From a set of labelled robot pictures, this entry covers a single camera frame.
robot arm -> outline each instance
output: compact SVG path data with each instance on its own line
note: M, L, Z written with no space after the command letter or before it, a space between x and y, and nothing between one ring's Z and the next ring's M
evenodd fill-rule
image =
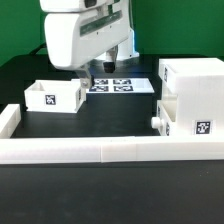
M129 0L40 0L52 64L63 70L83 65L128 38Z

